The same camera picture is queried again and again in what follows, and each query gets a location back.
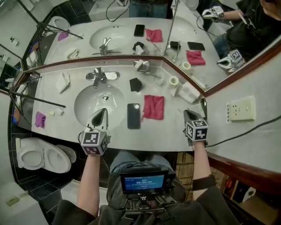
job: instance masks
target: leg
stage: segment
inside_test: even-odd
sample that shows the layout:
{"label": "leg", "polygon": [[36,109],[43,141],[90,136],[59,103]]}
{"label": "leg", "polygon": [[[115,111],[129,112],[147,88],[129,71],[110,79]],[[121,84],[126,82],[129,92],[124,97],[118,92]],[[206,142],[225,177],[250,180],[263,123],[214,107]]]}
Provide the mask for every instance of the leg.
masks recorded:
{"label": "leg", "polygon": [[225,34],[218,36],[214,40],[213,45],[214,45],[220,59],[222,59],[225,55],[228,54],[229,46],[228,46]]}
{"label": "leg", "polygon": [[163,5],[152,5],[152,15],[153,18],[160,18],[160,19],[166,19],[167,17],[167,11],[168,11],[168,4]]}
{"label": "leg", "polygon": [[147,17],[146,4],[131,1],[131,4],[129,6],[129,17]]}
{"label": "leg", "polygon": [[150,162],[160,166],[165,166],[168,167],[170,170],[173,170],[168,160],[160,155],[154,155],[151,160],[146,160],[146,162]]}
{"label": "leg", "polygon": [[117,172],[126,164],[131,162],[139,162],[140,160],[127,151],[120,151],[110,165],[110,172]]}

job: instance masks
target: sink basin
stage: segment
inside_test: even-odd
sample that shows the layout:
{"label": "sink basin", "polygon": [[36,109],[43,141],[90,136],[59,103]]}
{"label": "sink basin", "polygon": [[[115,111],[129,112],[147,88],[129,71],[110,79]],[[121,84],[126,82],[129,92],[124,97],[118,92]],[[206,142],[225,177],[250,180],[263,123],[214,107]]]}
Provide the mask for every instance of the sink basin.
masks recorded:
{"label": "sink basin", "polygon": [[186,19],[183,19],[181,17],[175,17],[171,36],[175,40],[180,40],[184,42],[196,41],[196,28]]}
{"label": "sink basin", "polygon": [[96,31],[90,38],[90,45],[94,49],[99,49],[102,45],[104,38],[110,38],[111,41],[108,44],[109,50],[114,50],[123,47],[133,37],[133,30],[122,25],[107,26]]}
{"label": "sink basin", "polygon": [[97,89],[93,85],[84,88],[74,102],[75,117],[83,126],[95,111],[102,108],[108,111],[108,129],[118,126],[127,108],[123,93],[114,86],[100,83]]}

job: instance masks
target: black smartphone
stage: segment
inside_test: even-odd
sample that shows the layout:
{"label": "black smartphone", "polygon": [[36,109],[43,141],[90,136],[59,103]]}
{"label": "black smartphone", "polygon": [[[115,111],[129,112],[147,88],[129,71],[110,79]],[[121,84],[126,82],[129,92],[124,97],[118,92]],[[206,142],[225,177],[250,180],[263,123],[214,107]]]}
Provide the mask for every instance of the black smartphone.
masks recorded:
{"label": "black smartphone", "polygon": [[135,37],[143,37],[144,36],[144,25],[137,24],[135,28],[135,33],[133,34]]}
{"label": "black smartphone", "polygon": [[205,51],[205,47],[202,43],[198,42],[188,42],[188,47],[190,50],[200,50],[200,51]]}
{"label": "black smartphone", "polygon": [[141,112],[140,104],[131,103],[127,106],[127,123],[129,129],[140,129],[141,127]]}

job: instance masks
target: wrist strap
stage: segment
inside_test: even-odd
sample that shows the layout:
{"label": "wrist strap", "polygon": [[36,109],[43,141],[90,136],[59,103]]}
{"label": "wrist strap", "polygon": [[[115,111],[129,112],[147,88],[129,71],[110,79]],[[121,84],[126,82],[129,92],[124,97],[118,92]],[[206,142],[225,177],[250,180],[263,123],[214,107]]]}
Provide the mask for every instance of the wrist strap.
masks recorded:
{"label": "wrist strap", "polygon": [[193,191],[208,189],[210,187],[216,186],[216,181],[214,175],[209,175],[205,178],[200,178],[193,180]]}

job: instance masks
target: display screen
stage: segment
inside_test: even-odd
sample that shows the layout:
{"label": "display screen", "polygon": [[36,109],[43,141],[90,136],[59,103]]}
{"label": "display screen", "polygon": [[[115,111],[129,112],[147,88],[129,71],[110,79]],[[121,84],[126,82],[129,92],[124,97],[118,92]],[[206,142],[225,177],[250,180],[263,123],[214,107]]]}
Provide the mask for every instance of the display screen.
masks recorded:
{"label": "display screen", "polygon": [[164,175],[124,178],[126,191],[159,189],[162,188],[163,181]]}

